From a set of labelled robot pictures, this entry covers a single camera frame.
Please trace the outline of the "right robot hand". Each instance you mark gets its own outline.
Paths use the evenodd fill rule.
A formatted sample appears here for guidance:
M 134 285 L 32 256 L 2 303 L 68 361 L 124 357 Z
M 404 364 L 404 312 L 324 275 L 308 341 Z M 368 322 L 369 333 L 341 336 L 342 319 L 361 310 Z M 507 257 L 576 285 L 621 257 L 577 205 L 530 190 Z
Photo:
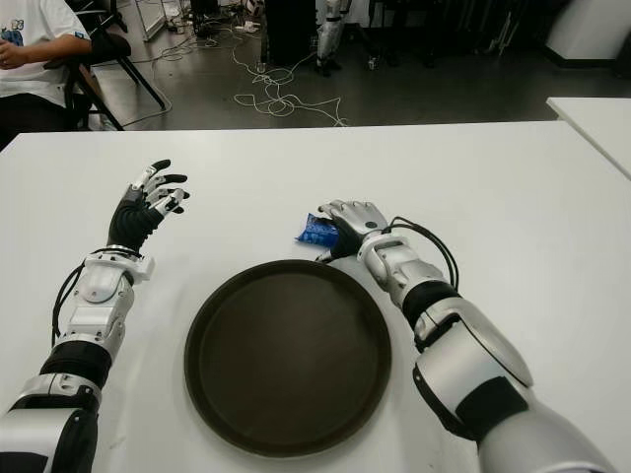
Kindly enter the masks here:
M 316 259 L 322 263 L 357 255 L 367 237 L 380 235 L 387 226 L 385 216 L 371 202 L 337 199 L 318 210 L 330 218 L 338 232 L 333 248 Z

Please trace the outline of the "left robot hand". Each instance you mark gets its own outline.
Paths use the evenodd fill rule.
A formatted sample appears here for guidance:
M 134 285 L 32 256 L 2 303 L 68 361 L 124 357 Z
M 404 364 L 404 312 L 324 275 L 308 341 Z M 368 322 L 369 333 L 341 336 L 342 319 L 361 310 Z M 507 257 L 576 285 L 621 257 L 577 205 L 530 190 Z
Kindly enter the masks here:
M 170 160 L 157 161 L 142 170 L 126 187 L 110 219 L 107 246 L 124 247 L 139 254 L 147 238 L 170 214 L 182 214 L 190 194 L 181 187 L 185 174 L 167 173 Z

